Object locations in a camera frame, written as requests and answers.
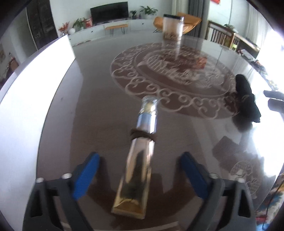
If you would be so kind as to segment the black fuzzy fabric item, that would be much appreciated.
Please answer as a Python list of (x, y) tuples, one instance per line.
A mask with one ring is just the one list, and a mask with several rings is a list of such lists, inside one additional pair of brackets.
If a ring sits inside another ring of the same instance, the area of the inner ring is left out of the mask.
[(246, 77), (238, 74), (235, 76), (235, 81), (238, 111), (233, 117), (233, 123), (240, 132), (245, 132), (251, 129), (253, 122), (260, 122), (261, 113), (255, 103), (255, 95), (252, 93)]

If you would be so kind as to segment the gold tube with hair tie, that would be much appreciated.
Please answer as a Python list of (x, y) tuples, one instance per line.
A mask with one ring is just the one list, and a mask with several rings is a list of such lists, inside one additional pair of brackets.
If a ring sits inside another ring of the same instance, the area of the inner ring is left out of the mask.
[(156, 96), (143, 97), (136, 127), (130, 132), (131, 146), (112, 207), (114, 214), (145, 218), (156, 140), (157, 106)]

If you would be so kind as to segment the wooden dining chair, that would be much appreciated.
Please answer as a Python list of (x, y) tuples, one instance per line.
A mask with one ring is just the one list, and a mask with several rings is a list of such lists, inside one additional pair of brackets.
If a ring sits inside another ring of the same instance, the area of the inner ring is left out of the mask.
[(245, 50), (253, 58), (257, 58), (260, 52), (260, 48), (249, 39), (239, 35), (229, 27), (213, 21), (208, 21), (206, 40), (225, 46), (238, 53), (243, 53), (242, 50)]

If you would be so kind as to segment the white storage box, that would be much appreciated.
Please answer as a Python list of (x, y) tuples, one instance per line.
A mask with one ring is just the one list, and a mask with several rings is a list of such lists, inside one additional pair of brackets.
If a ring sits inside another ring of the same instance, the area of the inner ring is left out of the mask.
[(54, 95), (75, 60), (68, 36), (29, 59), (1, 89), (1, 213), (21, 230), (36, 180), (39, 143)]

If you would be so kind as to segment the orange lounge chair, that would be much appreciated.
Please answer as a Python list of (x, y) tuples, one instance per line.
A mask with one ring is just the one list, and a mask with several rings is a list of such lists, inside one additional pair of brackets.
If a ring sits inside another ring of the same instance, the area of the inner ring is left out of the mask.
[(177, 15), (164, 14), (163, 17), (155, 17), (153, 25), (155, 31), (169, 30), (174, 32), (177, 30), (178, 32), (182, 31), (184, 35), (198, 26), (201, 21), (202, 19), (199, 17), (178, 12)]

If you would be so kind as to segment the grey curtain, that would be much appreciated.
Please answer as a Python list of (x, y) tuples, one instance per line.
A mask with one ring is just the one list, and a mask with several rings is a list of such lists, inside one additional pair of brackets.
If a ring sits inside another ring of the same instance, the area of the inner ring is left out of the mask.
[(188, 5), (188, 13), (201, 18), (201, 22), (187, 35), (204, 39), (207, 29), (207, 18), (209, 12), (210, 0), (191, 0)]

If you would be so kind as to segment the clear plastic jar with snacks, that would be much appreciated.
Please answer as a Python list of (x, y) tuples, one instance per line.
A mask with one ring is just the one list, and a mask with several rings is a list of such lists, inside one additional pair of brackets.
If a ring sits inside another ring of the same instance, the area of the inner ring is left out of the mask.
[(181, 41), (184, 17), (177, 15), (163, 15), (163, 38), (165, 40)]

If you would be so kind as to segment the potted green plant right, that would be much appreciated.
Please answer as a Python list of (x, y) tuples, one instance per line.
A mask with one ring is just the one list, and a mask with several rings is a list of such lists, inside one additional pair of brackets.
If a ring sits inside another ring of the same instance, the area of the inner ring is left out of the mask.
[(149, 6), (146, 6), (146, 7), (140, 6), (140, 8), (141, 8), (141, 9), (140, 9), (140, 12), (143, 13), (145, 19), (151, 19), (151, 18), (153, 18), (153, 16), (155, 16), (155, 15), (157, 14), (157, 12), (158, 12), (158, 9), (156, 9), (156, 8), (151, 8), (151, 7), (149, 7)]

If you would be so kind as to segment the potted green plant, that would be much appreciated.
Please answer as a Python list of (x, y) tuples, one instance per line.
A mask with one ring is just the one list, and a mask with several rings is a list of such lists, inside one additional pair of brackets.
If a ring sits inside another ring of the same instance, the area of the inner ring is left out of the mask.
[(140, 9), (140, 12), (143, 13), (145, 19), (151, 19), (151, 18), (153, 18), (153, 16), (155, 16), (155, 15), (157, 14), (157, 12), (158, 12), (158, 9), (156, 9), (156, 8), (151, 8), (151, 7), (149, 7), (149, 6), (146, 6), (146, 7), (140, 6), (140, 8), (141, 8), (141, 9)]
[(74, 24), (73, 24), (73, 28), (75, 29), (76, 32), (79, 32), (83, 29), (86, 29), (86, 19), (83, 18), (78, 18)]

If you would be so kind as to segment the white tv cabinet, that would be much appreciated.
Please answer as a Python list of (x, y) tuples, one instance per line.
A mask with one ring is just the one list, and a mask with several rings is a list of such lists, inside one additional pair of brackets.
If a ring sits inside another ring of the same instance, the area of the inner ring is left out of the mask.
[(122, 20), (111, 23), (92, 26), (69, 35), (69, 42), (72, 46), (102, 39), (103, 37), (113, 37), (140, 31), (155, 31), (153, 19)]

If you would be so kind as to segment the wooden bench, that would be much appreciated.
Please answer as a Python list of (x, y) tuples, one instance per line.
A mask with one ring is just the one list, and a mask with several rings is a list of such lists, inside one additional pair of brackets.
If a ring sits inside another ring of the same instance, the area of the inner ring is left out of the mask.
[(121, 30), (121, 33), (124, 35), (127, 33), (128, 31), (128, 24), (117, 24), (117, 25), (111, 25), (111, 26), (107, 26), (104, 27), (105, 32), (109, 32), (110, 36), (113, 37), (114, 36), (114, 31), (117, 29)]

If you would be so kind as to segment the red flower vase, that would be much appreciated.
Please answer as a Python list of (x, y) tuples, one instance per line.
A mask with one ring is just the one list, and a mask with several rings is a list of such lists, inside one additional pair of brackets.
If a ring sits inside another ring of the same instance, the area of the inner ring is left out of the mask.
[(62, 24), (62, 26), (58, 29), (59, 35), (61, 37), (68, 34), (68, 27), (69, 27), (69, 22), (66, 22)]

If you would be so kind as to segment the black television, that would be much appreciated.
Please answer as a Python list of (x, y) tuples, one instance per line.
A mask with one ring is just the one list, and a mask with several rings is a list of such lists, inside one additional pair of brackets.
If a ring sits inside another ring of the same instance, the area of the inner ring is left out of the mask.
[(129, 16), (128, 3), (117, 2), (90, 8), (94, 24), (110, 22), (116, 19), (126, 19)]

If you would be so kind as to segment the dark display cabinet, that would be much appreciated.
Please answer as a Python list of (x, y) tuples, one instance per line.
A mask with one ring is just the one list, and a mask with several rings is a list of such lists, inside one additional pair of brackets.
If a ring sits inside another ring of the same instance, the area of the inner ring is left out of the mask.
[(49, 0), (33, 0), (26, 7), (29, 28), (39, 50), (58, 39)]

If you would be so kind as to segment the potted green plant left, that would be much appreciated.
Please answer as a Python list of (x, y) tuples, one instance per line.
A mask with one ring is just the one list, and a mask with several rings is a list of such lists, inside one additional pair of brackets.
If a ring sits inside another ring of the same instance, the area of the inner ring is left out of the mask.
[(73, 28), (75, 29), (76, 32), (79, 32), (83, 29), (86, 29), (86, 19), (83, 18), (78, 18), (74, 24), (73, 24)]

